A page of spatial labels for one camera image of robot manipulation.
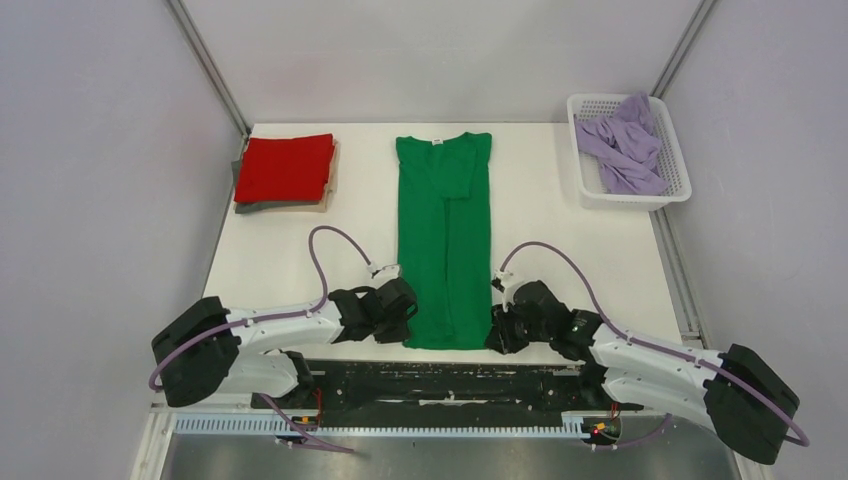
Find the green t-shirt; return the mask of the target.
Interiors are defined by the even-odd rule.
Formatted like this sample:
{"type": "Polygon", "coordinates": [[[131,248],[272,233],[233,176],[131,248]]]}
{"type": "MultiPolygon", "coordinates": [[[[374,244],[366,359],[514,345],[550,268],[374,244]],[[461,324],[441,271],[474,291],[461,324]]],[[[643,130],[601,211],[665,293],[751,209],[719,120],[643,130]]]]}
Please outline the green t-shirt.
{"type": "Polygon", "coordinates": [[[484,347],[492,306],[492,146],[489,133],[396,140],[397,260],[418,299],[407,348],[484,347]]]}

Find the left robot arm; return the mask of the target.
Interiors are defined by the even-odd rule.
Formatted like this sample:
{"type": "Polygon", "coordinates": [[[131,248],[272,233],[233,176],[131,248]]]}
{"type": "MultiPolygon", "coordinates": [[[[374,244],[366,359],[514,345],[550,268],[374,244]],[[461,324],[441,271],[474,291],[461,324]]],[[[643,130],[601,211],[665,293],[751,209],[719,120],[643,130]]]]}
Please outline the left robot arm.
{"type": "Polygon", "coordinates": [[[400,343],[417,311],[417,296],[402,278],[338,289],[302,310],[227,309],[219,297],[204,297],[152,340],[149,385],[174,408],[214,394],[265,394],[302,407],[314,381],[300,347],[368,338],[400,343]]]}

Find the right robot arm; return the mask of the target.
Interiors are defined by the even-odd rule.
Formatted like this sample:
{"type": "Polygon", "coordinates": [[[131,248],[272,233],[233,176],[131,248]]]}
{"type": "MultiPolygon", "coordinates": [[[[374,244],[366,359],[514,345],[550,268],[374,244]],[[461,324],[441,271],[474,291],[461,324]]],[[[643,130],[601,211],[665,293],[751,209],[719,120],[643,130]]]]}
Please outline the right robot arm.
{"type": "Polygon", "coordinates": [[[577,392],[591,408],[631,404],[685,418],[713,432],[735,453],[764,465],[789,440],[797,394],[752,349],[701,350],[656,338],[618,335],[596,312],[570,309],[542,281],[492,285],[485,345],[513,354],[544,343],[581,363],[577,392]]]}

